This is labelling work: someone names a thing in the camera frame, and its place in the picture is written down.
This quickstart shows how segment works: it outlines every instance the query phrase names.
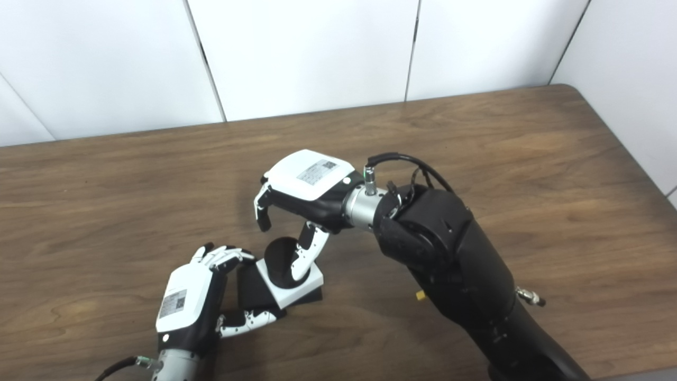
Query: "white robotic hand cover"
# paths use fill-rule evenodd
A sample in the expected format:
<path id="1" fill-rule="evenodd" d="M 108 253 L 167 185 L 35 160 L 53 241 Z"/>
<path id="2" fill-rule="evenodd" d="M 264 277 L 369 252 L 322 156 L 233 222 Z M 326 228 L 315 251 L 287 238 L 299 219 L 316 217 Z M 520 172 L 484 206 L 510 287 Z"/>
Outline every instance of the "white robotic hand cover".
<path id="1" fill-rule="evenodd" d="M 155 321 L 158 332 L 184 328 L 197 321 L 212 276 L 212 271 L 201 263 L 184 264 L 171 273 Z"/>
<path id="2" fill-rule="evenodd" d="M 354 170 L 347 161 L 306 149 L 280 160 L 265 176 L 275 191 L 313 201 Z"/>

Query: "silver cylinder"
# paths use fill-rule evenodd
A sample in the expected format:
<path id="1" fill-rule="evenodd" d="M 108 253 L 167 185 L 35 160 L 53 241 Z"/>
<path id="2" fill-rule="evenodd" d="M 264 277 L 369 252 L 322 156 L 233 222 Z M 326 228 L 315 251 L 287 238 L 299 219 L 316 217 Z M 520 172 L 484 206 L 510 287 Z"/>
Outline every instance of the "silver cylinder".
<path id="1" fill-rule="evenodd" d="M 385 194 L 385 190 L 375 188 L 375 194 L 370 196 L 367 195 L 365 186 L 356 186 L 348 196 L 348 202 L 345 206 L 345 217 L 348 223 L 356 228 L 371 232 L 376 207 Z"/>
<path id="2" fill-rule="evenodd" d="M 376 194 L 376 172 L 374 167 L 364 167 L 364 185 L 367 188 L 367 196 Z"/>
<path id="3" fill-rule="evenodd" d="M 162 369 L 153 373 L 151 381 L 196 381 L 200 357 L 183 349 L 165 349 L 158 359 Z"/>

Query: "white block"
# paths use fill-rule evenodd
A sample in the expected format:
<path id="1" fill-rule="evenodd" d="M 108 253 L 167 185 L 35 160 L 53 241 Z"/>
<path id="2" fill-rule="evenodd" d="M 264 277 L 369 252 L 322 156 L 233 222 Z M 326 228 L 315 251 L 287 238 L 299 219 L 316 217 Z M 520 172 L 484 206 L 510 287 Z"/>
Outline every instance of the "white block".
<path id="1" fill-rule="evenodd" d="M 308 279 L 306 279 L 302 285 L 290 289 L 279 288 L 278 286 L 274 285 L 270 279 L 268 279 L 268 268 L 266 267 L 265 261 L 263 259 L 260 259 L 258 262 L 256 262 L 256 267 L 259 269 L 261 277 L 263 277 L 265 284 L 268 286 L 270 293 L 273 294 L 273 298 L 275 298 L 275 301 L 278 303 L 280 308 L 286 308 L 289 306 L 289 304 L 296 302 L 297 300 L 312 292 L 314 289 L 324 284 L 324 276 L 322 275 L 322 271 L 320 271 L 318 266 L 314 263 L 310 267 Z"/>

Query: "panel seam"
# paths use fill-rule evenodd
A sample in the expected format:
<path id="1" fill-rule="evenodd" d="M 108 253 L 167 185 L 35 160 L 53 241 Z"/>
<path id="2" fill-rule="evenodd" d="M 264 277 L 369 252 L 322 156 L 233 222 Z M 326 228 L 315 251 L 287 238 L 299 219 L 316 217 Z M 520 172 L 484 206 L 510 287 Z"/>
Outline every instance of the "panel seam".
<path id="1" fill-rule="evenodd" d="M 586 4 L 586 7 L 583 8 L 583 13 L 581 13 L 581 17 L 578 19 L 578 22 L 576 23 L 576 27 L 573 29 L 573 32 L 571 36 L 569 37 L 569 40 L 567 42 L 567 46 L 564 47 L 564 51 L 562 52 L 562 55 L 559 57 L 559 61 L 557 61 L 557 65 L 554 67 L 554 70 L 552 71 L 552 75 L 550 76 L 550 80 L 548 81 L 548 84 L 552 84 L 552 79 L 554 78 L 555 73 L 557 73 L 557 69 L 559 69 L 559 65 L 562 63 L 562 60 L 564 59 L 564 55 L 567 53 L 567 50 L 569 50 L 569 46 L 571 45 L 571 41 L 573 40 L 573 36 L 576 35 L 576 32 L 578 31 L 578 27 L 581 25 L 581 21 L 583 20 L 583 17 L 586 15 L 586 12 L 588 11 L 588 7 L 590 6 L 590 2 L 592 0 L 588 0 L 588 3 Z"/>
<path id="2" fill-rule="evenodd" d="M 190 10 L 190 4 L 188 4 L 188 0 L 183 0 L 183 5 L 185 7 L 185 12 L 188 15 L 188 22 L 190 23 L 190 27 L 193 30 L 195 42 L 198 44 L 198 47 L 200 48 L 200 54 L 202 55 L 202 63 L 204 64 L 204 69 L 207 73 L 207 78 L 209 79 L 209 85 L 211 86 L 212 92 L 214 93 L 214 98 L 216 99 L 216 104 L 217 107 L 219 108 L 221 119 L 223 119 L 224 122 L 227 122 L 228 119 L 226 119 L 225 117 L 225 111 L 223 110 L 223 104 L 221 103 L 221 96 L 219 95 L 219 90 L 217 89 L 216 83 L 214 82 L 214 76 L 212 75 L 211 67 L 209 66 L 209 61 L 207 60 L 207 56 L 204 53 L 202 39 L 200 38 L 198 27 L 195 25 L 195 19 L 193 18 L 193 12 Z"/>
<path id="3" fill-rule="evenodd" d="M 19 94 L 19 92 L 16 91 L 16 89 L 14 88 L 14 86 L 12 86 L 12 84 L 7 80 L 7 78 L 6 78 L 2 73 L 0 73 L 0 78 L 2 78 L 2 80 L 4 80 L 5 83 L 7 84 L 7 86 L 9 86 L 9 88 L 16 94 L 16 97 L 19 98 L 19 100 L 21 101 L 21 103 L 23 103 L 24 106 L 28 109 L 28 111 L 30 111 L 30 113 L 33 115 L 33 117 L 38 121 L 38 123 L 40 123 L 40 125 L 42 126 L 42 128 L 44 128 L 45 131 L 47 131 L 47 133 L 49 134 L 49 136 L 51 136 L 52 140 L 55 140 L 55 141 L 58 140 L 58 139 L 56 138 L 56 136 L 54 136 L 54 134 L 52 133 L 52 131 L 51 131 L 49 128 L 47 128 L 47 126 L 44 124 L 44 122 L 42 122 L 42 119 L 40 119 L 40 118 L 38 117 L 38 115 L 35 113 L 35 111 L 33 111 L 33 109 L 28 105 L 28 103 L 26 103 L 26 100 Z"/>
<path id="4" fill-rule="evenodd" d="M 414 40 L 412 41 L 412 53 L 409 56 L 409 69 L 407 70 L 407 85 L 404 88 L 404 102 L 407 102 L 409 96 L 409 81 L 412 78 L 412 63 L 414 61 L 414 48 L 416 47 L 416 36 L 418 35 L 418 18 L 421 13 L 421 2 L 418 0 L 418 7 L 416 8 L 416 23 L 414 24 Z"/>
<path id="5" fill-rule="evenodd" d="M 665 196 L 670 197 L 670 196 L 672 196 L 673 193 L 675 193 L 675 191 L 677 191 L 677 185 L 670 192 L 668 192 Z"/>

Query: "white wall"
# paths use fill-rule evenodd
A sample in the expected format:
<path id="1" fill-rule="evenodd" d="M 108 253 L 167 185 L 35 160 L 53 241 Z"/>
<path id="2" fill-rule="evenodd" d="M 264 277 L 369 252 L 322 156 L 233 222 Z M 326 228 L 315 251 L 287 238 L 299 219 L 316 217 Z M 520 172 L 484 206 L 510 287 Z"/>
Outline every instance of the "white wall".
<path id="1" fill-rule="evenodd" d="M 54 137 L 0 73 L 0 146 L 50 140 Z"/>
<path id="2" fill-rule="evenodd" d="M 587 2 L 422 0 L 407 99 L 546 85 Z"/>
<path id="3" fill-rule="evenodd" d="M 592 0 L 552 82 L 576 87 L 661 191 L 674 188 L 677 2 Z"/>
<path id="4" fill-rule="evenodd" d="M 226 119 L 402 102 L 418 0 L 189 0 Z"/>
<path id="5" fill-rule="evenodd" d="M 677 209 L 677 192 L 672 193 L 670 197 L 668 197 L 672 205 Z"/>
<path id="6" fill-rule="evenodd" d="M 0 73 L 57 139 L 222 120 L 182 0 L 2 0 Z"/>

